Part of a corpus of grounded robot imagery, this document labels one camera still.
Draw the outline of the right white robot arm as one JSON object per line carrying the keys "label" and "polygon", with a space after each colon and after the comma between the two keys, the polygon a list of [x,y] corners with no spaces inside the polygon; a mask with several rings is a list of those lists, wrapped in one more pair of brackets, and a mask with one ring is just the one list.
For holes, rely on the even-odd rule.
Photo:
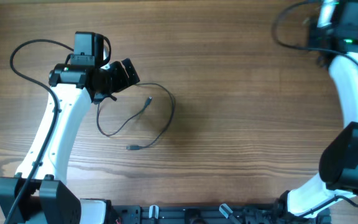
{"label": "right white robot arm", "polygon": [[307,45],[282,42],[279,23],[292,9],[308,4],[302,1],[284,9],[272,24],[272,39],[282,47],[321,54],[339,95],[344,129],[324,150],[318,173],[277,200],[277,217],[288,222],[318,222],[340,201],[358,208],[358,1],[320,1]]}

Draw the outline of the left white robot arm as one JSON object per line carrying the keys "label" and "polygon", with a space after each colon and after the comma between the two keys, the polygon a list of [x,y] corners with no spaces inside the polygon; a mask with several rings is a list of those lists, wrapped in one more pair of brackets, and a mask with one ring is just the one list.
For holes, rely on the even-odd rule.
{"label": "left white robot arm", "polygon": [[132,62],[112,62],[111,52],[107,37],[77,32],[65,62],[51,70],[35,139],[14,176],[0,178],[6,223],[119,222],[109,200],[78,198],[66,185],[71,151],[91,105],[139,82]]}

